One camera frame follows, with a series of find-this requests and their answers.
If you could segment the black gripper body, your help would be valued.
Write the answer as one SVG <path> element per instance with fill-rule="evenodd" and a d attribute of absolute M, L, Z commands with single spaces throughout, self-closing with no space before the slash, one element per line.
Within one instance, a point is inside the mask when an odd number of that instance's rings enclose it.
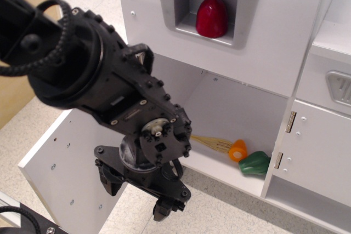
<path fill-rule="evenodd" d="M 164 164 L 133 163 L 128 147 L 131 140 L 124 138 L 120 147 L 97 146 L 94 149 L 96 159 L 111 167 L 123 176 L 125 182 L 145 191 L 156 198 L 172 198 L 186 203 L 190 190 L 182 183 L 183 168 L 179 159 Z"/>

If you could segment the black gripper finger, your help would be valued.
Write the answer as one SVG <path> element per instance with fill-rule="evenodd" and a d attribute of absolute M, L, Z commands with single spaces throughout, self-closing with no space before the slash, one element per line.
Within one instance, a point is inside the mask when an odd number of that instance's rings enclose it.
<path fill-rule="evenodd" d="M 125 182 L 123 176 L 116 173 L 114 169 L 99 159 L 95 160 L 95 165 L 98 167 L 100 181 L 107 193 L 111 196 L 116 196 Z"/>
<path fill-rule="evenodd" d="M 161 222 L 170 215 L 171 212 L 184 210 L 186 203 L 172 198 L 159 198 L 153 208 L 154 221 Z"/>

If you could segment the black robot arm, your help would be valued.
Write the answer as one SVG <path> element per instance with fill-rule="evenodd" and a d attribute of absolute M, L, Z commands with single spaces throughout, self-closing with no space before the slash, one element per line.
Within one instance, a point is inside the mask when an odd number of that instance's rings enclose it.
<path fill-rule="evenodd" d="M 128 182 L 156 197 L 155 221 L 185 208 L 179 159 L 191 150 L 191 122 L 152 76 L 146 44 L 125 44 L 100 15 L 63 0 L 1 0 L 1 61 L 2 76 L 27 76 L 46 105 L 79 109 L 123 134 L 119 147 L 94 150 L 110 195 Z"/>

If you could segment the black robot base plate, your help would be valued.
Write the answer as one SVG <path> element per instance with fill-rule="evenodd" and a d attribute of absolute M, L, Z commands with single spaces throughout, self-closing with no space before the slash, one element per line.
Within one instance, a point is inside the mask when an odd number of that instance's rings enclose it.
<path fill-rule="evenodd" d="M 1 206 L 1 216 L 10 227 L 1 227 L 1 233 L 67 233 L 62 227 L 20 203 L 20 206 Z"/>

